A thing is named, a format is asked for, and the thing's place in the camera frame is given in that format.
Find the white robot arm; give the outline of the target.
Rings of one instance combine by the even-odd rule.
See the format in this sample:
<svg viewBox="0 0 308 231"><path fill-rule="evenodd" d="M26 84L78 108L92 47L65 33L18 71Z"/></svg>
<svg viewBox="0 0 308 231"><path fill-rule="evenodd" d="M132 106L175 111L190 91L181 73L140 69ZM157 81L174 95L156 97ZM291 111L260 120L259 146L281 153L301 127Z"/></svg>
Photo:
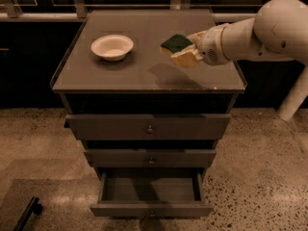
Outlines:
<svg viewBox="0 0 308 231"><path fill-rule="evenodd" d="M255 16L189 36L192 45L171 55L182 67L297 60L308 63L308 6L298 0L271 0Z"/></svg>

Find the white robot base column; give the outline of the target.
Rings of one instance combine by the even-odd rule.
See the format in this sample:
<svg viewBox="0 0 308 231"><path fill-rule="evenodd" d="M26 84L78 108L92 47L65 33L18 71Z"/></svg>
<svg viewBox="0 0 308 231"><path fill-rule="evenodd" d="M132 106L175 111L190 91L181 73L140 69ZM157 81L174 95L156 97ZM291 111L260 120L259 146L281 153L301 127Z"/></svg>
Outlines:
<svg viewBox="0 0 308 231"><path fill-rule="evenodd" d="M283 120L290 120L305 98L308 96L308 67L305 66L301 74L290 89L288 95L280 105L277 113Z"/></svg>

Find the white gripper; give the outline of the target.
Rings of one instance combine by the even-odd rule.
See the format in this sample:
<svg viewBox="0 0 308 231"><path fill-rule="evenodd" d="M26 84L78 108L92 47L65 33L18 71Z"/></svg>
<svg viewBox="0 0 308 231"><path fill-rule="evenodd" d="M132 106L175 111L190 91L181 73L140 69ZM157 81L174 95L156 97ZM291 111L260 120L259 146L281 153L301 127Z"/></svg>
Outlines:
<svg viewBox="0 0 308 231"><path fill-rule="evenodd" d="M187 39L193 45L172 54L171 60L175 65L184 68L198 66L202 60L209 65L227 64L229 60L222 50L222 34L227 26L228 23L224 23L209 30L188 35Z"/></svg>

